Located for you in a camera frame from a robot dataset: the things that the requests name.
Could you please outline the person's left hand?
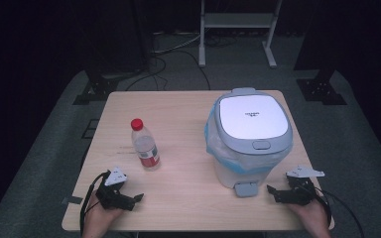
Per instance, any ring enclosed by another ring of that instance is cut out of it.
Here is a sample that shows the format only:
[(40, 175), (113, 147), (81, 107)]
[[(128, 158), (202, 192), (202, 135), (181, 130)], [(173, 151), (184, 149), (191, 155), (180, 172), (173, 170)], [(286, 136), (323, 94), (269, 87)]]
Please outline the person's left hand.
[(104, 209), (99, 203), (95, 192), (91, 194), (87, 212), (84, 215), (84, 225), (81, 238), (102, 238), (123, 213), (122, 209)]

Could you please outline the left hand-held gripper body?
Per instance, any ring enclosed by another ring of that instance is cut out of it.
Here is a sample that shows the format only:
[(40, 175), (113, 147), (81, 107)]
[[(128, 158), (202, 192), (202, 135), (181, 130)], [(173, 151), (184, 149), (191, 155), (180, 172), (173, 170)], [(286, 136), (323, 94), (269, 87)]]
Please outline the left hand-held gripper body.
[(133, 197), (120, 192), (120, 188), (126, 180), (127, 176), (123, 174), (119, 167), (102, 174), (102, 182), (97, 189), (96, 196), (104, 209), (119, 208), (118, 202), (122, 199), (134, 200)]

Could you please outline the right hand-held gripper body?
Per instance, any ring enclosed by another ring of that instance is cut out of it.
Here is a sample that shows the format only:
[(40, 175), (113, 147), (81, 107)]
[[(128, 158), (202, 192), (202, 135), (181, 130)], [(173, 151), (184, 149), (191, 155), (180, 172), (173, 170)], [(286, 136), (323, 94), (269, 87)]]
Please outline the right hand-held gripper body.
[(324, 177), (325, 173), (304, 166), (297, 166), (286, 172), (289, 190), (278, 190), (281, 196), (288, 196), (292, 199), (292, 203), (298, 205), (307, 205), (318, 197), (316, 187), (312, 182), (312, 178)]

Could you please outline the white grey pedal trash can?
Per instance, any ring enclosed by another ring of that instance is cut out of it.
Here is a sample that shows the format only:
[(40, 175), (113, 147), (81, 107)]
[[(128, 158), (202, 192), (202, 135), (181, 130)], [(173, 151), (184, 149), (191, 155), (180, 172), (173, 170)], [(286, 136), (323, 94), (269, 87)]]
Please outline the white grey pedal trash can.
[(220, 183), (239, 197), (250, 197), (292, 151), (293, 128), (272, 95), (234, 88), (214, 102), (204, 138)]

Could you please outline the person's right hand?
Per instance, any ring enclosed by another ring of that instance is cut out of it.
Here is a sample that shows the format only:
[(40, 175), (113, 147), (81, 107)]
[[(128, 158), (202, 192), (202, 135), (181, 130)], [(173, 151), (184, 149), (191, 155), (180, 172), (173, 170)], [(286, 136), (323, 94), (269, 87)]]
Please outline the person's right hand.
[(325, 210), (317, 200), (307, 205), (288, 204), (287, 207), (298, 216), (313, 238), (331, 238)]

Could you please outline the clear water bottle red cap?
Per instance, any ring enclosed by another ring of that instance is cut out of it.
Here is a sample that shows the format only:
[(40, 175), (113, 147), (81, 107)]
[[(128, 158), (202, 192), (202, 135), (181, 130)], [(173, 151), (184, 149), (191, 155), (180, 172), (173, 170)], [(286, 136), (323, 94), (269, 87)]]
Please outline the clear water bottle red cap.
[(141, 162), (148, 170), (154, 170), (160, 164), (160, 155), (152, 133), (145, 127), (140, 118), (130, 123), (132, 144)]

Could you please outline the dark floor plate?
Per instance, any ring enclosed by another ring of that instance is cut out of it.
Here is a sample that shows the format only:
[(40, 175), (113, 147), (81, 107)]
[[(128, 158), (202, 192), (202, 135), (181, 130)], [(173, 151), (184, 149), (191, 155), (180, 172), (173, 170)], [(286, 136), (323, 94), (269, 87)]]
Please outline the dark floor plate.
[(86, 125), (84, 131), (82, 132), (82, 139), (92, 139), (98, 127), (99, 120), (98, 119), (90, 119), (88, 124)]

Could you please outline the black stand base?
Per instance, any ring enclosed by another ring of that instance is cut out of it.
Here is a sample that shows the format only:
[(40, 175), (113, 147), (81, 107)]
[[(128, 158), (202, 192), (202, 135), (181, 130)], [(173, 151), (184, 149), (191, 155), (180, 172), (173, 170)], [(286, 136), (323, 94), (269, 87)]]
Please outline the black stand base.
[(297, 79), (297, 85), (305, 101), (317, 101), (323, 105), (345, 105), (343, 97), (330, 83), (334, 72), (333, 67), (325, 67), (320, 69), (314, 78)]
[(84, 71), (87, 84), (81, 94), (75, 97), (73, 105), (87, 105), (93, 101), (106, 101), (110, 93), (117, 90), (122, 80), (130, 79), (144, 72), (144, 69), (132, 71), (112, 70), (101, 71), (99, 69), (86, 69)]

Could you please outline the white metal stand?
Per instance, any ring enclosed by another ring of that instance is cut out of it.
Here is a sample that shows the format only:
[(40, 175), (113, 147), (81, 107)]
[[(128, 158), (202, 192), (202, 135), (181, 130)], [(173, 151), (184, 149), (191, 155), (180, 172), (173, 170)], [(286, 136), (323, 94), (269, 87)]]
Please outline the white metal stand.
[(271, 50), (271, 44), (278, 23), (283, 0), (277, 0), (271, 13), (210, 13), (205, 11), (205, 0), (200, 0), (198, 65), (205, 67), (205, 33), (208, 29), (267, 29), (267, 40), (262, 47), (270, 68), (277, 63)]

